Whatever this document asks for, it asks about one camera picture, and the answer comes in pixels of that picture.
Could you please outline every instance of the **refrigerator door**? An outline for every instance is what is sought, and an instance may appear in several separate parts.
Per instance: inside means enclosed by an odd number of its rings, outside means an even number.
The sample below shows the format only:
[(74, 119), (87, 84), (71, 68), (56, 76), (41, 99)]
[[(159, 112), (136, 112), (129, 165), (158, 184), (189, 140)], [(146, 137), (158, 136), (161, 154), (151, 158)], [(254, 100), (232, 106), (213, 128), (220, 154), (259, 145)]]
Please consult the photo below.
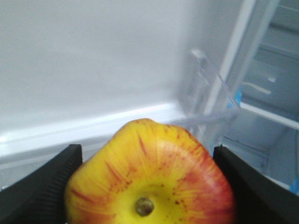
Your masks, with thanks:
[(299, 3), (282, 0), (242, 82), (241, 114), (223, 141), (299, 193)]

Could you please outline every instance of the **apple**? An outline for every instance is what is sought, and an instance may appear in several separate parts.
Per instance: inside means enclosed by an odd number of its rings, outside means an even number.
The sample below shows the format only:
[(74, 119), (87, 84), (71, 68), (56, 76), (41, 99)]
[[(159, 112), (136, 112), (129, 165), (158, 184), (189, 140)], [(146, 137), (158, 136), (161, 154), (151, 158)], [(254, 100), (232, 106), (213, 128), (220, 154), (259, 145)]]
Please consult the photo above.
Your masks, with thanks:
[(232, 224), (229, 183), (197, 139), (173, 125), (127, 123), (70, 178), (69, 224)]

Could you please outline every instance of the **red streak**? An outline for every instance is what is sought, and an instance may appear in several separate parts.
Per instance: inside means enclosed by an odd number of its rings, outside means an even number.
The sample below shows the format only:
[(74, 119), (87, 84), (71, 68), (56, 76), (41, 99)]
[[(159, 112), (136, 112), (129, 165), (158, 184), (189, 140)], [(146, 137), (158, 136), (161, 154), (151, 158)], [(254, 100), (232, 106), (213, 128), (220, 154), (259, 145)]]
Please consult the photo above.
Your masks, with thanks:
[(140, 137), (140, 135), (138, 136), (138, 138), (139, 138), (139, 142), (140, 142), (141, 149), (142, 149), (143, 153), (147, 156), (147, 155), (148, 155), (148, 152), (146, 151), (144, 142), (142, 141), (142, 138)]
[(190, 171), (189, 173), (187, 173), (185, 175), (183, 180), (189, 184), (196, 184), (199, 182), (199, 177), (198, 177), (197, 173)]
[(113, 169), (108, 162), (106, 162), (106, 165), (109, 168), (109, 171), (116, 177), (116, 179), (119, 180), (119, 181), (121, 181), (121, 178), (118, 176), (118, 174), (116, 173), (115, 169)]
[(76, 191), (76, 190), (73, 189), (73, 188), (71, 189), (71, 192), (72, 192), (74, 195), (76, 195), (76, 196), (78, 196), (78, 197), (81, 197), (81, 198), (84, 199), (85, 201), (92, 202), (92, 203), (95, 202), (95, 201), (93, 201), (91, 198), (87, 197), (86, 195), (83, 195), (82, 193)]

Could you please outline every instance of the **white plastic surface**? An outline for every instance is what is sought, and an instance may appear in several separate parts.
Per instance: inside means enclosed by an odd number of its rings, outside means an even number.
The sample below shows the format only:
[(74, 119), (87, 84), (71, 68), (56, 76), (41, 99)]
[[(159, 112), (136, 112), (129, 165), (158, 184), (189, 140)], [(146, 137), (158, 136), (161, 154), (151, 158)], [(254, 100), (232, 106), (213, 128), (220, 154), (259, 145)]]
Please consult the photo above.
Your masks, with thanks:
[[(0, 157), (109, 136), (140, 117), (199, 115), (182, 105), (189, 57), (200, 49), (216, 70), (229, 68), (246, 5), (254, 3), (1, 1)], [(209, 85), (202, 120), (225, 118), (214, 107), (222, 86)]]

